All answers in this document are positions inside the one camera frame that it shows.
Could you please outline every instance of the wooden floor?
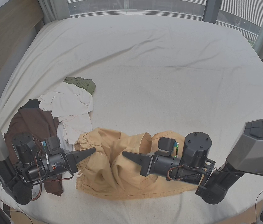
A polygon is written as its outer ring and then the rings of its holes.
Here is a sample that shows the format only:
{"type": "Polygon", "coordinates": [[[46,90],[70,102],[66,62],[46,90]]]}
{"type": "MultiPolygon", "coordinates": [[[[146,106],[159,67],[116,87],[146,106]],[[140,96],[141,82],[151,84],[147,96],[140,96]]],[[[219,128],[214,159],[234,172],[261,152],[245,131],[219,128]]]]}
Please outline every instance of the wooden floor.
{"type": "MultiPolygon", "coordinates": [[[[258,213],[260,212],[262,205],[263,205],[263,200],[257,204],[258,213]]],[[[29,218],[25,214],[22,214],[19,212],[11,212],[11,219],[14,221],[15,224],[31,224],[31,221],[29,220],[29,218]]],[[[32,219],[32,222],[33,224],[44,224],[43,222],[39,222],[34,219],[32,219]]],[[[242,224],[242,223],[250,224],[253,222],[255,222],[255,206],[246,210],[242,214],[239,214],[238,216],[232,217],[228,220],[219,222],[217,224],[242,224]]]]}

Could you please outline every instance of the olive green garment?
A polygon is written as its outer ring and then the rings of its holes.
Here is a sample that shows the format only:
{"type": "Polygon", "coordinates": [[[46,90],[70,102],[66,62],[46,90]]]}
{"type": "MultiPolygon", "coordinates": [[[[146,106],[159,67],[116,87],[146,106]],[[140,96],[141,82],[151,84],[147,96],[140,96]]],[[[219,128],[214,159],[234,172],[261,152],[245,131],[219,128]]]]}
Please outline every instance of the olive green garment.
{"type": "Polygon", "coordinates": [[[95,83],[91,79],[84,79],[81,77],[66,77],[64,82],[68,84],[75,84],[77,87],[85,89],[90,94],[92,94],[96,88],[95,83]]]}

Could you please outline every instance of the bed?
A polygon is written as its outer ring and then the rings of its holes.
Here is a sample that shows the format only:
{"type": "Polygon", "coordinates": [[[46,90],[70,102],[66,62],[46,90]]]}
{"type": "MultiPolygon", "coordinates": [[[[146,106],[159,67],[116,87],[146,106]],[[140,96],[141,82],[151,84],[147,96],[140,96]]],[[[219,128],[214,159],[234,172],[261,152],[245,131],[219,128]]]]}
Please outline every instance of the bed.
{"type": "MultiPolygon", "coordinates": [[[[263,63],[239,31],[183,18],[123,14],[45,25],[3,91],[2,132],[20,106],[67,76],[96,83],[93,129],[128,135],[205,132],[212,139],[208,157],[217,167],[244,123],[263,119],[263,63]]],[[[194,191],[103,200],[75,189],[75,178],[64,181],[63,189],[61,197],[43,192],[38,200],[18,205],[0,185],[0,200],[51,224],[213,224],[253,206],[263,177],[245,174],[217,205],[205,203],[194,191]]]]}

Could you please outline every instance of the brown garment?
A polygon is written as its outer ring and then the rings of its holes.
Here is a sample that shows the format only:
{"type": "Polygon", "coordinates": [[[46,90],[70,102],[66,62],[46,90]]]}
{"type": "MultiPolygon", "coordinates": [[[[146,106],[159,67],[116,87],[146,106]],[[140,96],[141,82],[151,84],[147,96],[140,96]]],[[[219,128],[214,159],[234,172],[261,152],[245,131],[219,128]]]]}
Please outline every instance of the brown garment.
{"type": "Polygon", "coordinates": [[[184,137],[173,131],[151,137],[149,133],[128,136],[96,128],[81,134],[74,144],[75,150],[95,147],[96,152],[77,164],[82,175],[77,177],[76,188],[110,200],[171,196],[197,188],[185,182],[169,182],[156,175],[141,176],[141,166],[122,155],[123,150],[143,154],[155,152],[160,137],[176,139],[179,150],[183,149],[184,137]]]}
{"type": "MultiPolygon", "coordinates": [[[[12,145],[12,137],[21,132],[30,132],[33,134],[35,139],[39,141],[44,141],[44,139],[57,135],[59,120],[58,117],[52,117],[51,111],[42,111],[39,108],[27,108],[20,109],[13,116],[10,121],[9,129],[7,133],[4,134],[5,143],[9,150],[9,157],[12,164],[15,164],[18,161],[17,155],[14,151],[12,145]]],[[[38,150],[41,150],[41,143],[35,140],[35,143],[38,147],[38,150]]],[[[46,182],[44,181],[44,188],[47,193],[52,193],[57,196],[61,196],[63,193],[62,183],[59,182],[46,182]]]]}

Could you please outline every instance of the headboard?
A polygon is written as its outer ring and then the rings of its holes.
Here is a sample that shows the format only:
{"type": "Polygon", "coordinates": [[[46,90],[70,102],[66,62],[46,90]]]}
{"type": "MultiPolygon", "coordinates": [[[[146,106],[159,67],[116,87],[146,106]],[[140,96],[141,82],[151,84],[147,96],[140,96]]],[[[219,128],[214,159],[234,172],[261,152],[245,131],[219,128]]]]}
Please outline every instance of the headboard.
{"type": "Polygon", "coordinates": [[[38,0],[10,0],[0,7],[0,69],[42,18],[38,0]]]}

